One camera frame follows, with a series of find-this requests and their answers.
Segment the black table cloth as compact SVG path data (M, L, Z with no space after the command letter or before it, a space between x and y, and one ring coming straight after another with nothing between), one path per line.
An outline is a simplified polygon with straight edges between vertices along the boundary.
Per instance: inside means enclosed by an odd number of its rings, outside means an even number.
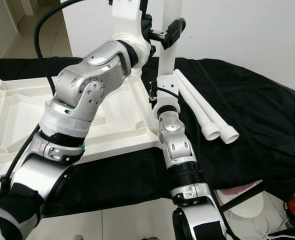
M209 185L230 189L260 180L269 194L289 201L295 194L295 90L220 59L178 57L175 68L239 132L230 144L207 141L182 105L186 135ZM171 176L157 147L78 164L75 170L56 202L55 217L171 198Z

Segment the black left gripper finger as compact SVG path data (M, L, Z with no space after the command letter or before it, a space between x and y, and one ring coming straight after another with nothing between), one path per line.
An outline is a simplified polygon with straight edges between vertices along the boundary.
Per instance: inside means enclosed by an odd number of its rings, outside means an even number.
M171 48L181 37L186 29L186 19L179 17L175 19L167 28L167 48Z

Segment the pink flat sheet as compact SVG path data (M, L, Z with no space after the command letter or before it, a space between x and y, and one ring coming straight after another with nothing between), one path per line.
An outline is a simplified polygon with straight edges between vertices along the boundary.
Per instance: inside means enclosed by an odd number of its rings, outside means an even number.
M236 186L230 189L221 189L219 190L219 192L228 198L234 199L237 196L243 194L244 192L254 188L255 186L261 185L262 182L262 180L258 180L255 182L246 183L246 185Z

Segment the white plastic ribbed table top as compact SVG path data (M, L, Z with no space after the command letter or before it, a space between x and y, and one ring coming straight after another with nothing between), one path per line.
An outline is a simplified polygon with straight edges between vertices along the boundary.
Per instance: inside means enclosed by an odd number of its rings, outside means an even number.
M0 80L0 178L52 99L44 77ZM159 146L157 120L140 77L125 80L98 107L79 163Z

